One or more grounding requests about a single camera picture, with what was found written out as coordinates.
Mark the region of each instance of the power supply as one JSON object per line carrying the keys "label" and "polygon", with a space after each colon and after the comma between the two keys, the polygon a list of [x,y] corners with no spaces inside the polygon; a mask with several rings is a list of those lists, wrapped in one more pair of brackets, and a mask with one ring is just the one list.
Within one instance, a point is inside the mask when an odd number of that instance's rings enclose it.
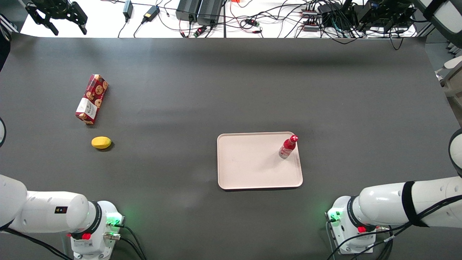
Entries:
{"label": "power supply", "polygon": [[182,21],[197,21],[200,6],[201,0],[180,0],[176,9],[176,18]]}
{"label": "power supply", "polygon": [[218,23],[223,0],[202,0],[197,23],[200,25],[215,26]]}

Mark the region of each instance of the bottle label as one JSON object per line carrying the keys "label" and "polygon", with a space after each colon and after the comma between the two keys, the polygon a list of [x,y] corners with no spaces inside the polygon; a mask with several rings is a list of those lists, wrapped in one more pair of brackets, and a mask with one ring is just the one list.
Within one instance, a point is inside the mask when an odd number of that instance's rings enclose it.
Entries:
{"label": "bottle label", "polygon": [[285,158],[287,158],[287,157],[290,155],[290,153],[291,153],[292,151],[293,151],[293,150],[284,148],[284,146],[283,146],[283,147],[281,147],[281,149],[279,149],[279,155],[280,155],[282,158],[285,159]]}

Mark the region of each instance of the green indicator light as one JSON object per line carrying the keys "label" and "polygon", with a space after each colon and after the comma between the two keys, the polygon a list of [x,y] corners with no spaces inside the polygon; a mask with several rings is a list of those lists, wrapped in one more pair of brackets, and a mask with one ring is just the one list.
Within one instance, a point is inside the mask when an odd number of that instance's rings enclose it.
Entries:
{"label": "green indicator light", "polygon": [[108,213],[106,216],[106,223],[107,224],[118,224],[122,220],[122,214],[119,212]]}

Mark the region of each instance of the bottle cap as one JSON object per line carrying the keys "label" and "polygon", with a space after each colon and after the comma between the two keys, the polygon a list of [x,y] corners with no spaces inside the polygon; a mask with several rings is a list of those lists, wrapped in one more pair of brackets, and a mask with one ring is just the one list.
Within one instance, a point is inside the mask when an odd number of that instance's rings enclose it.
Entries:
{"label": "bottle cap", "polygon": [[293,135],[293,136],[290,137],[291,142],[296,142],[297,140],[298,140],[298,136],[296,136],[296,135]]}

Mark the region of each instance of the red button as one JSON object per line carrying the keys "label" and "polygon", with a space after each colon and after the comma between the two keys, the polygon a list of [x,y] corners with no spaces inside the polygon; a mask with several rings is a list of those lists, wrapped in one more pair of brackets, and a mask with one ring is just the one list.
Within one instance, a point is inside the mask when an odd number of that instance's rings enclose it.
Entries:
{"label": "red button", "polygon": [[82,235],[82,239],[84,239],[84,240],[89,240],[90,237],[91,237],[90,233],[85,233],[85,234]]}

